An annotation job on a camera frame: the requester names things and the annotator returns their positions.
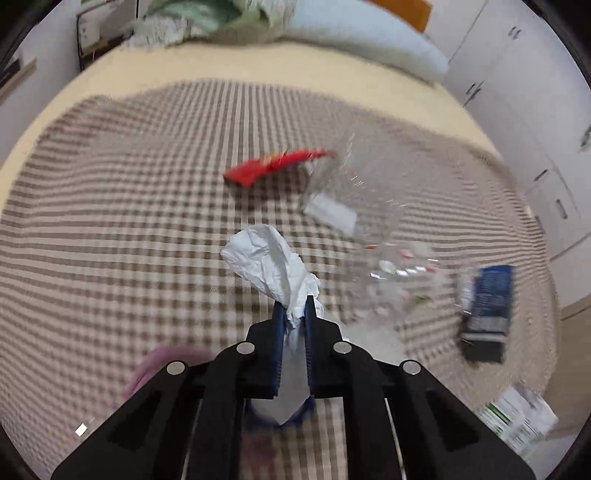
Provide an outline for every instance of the blue carton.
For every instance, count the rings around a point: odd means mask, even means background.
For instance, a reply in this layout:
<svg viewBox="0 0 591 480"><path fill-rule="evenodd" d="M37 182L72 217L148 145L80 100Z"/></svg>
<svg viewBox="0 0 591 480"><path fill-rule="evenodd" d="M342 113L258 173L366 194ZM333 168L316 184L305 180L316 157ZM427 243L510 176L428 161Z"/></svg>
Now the blue carton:
<svg viewBox="0 0 591 480"><path fill-rule="evenodd" d="M471 314L463 319L460 333L467 360L503 363L512 307L513 266L483 268L475 282Z"/></svg>

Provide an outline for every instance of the red snack wrapper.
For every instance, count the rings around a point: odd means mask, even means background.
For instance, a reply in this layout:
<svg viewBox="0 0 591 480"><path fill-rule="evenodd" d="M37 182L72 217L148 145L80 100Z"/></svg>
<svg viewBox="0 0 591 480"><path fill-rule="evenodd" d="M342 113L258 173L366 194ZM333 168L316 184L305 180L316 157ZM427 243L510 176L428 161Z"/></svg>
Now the red snack wrapper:
<svg viewBox="0 0 591 480"><path fill-rule="evenodd" d="M264 177L296 163L329 155L326 150L295 150L278 154L264 155L261 158L250 159L237 167L228 170L223 177L235 181L243 187L251 187L254 183Z"/></svg>

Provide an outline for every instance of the orange object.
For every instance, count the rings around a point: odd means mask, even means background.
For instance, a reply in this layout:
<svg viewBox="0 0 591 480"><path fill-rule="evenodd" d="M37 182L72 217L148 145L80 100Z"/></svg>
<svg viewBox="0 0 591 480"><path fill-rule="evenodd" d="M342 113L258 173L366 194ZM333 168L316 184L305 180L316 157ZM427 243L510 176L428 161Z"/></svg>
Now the orange object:
<svg viewBox="0 0 591 480"><path fill-rule="evenodd" d="M411 27L424 33L433 6L424 0L370 0L383 9L402 18Z"/></svg>

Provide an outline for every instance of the pink fabric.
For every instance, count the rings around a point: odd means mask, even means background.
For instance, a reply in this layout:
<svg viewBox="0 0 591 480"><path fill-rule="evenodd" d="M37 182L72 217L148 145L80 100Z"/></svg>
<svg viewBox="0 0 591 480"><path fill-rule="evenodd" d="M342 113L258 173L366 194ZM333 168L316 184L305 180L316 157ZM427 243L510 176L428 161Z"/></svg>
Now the pink fabric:
<svg viewBox="0 0 591 480"><path fill-rule="evenodd" d="M129 400L142 388L162 367L170 362L180 360L189 365L197 365L213 360L213 354L205 350L195 350L188 346L163 346L151 351L139 364L131 382L125 392L125 399Z"/></svg>

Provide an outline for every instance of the wooden floor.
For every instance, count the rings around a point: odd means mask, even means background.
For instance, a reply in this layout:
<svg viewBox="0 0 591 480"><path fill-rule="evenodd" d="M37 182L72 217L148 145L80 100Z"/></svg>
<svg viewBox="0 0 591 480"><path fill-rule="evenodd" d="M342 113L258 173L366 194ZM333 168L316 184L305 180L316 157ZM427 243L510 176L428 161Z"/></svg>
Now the wooden floor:
<svg viewBox="0 0 591 480"><path fill-rule="evenodd" d="M556 371L544 394L558 417L552 437L576 433L591 413L591 298L562 312Z"/></svg>

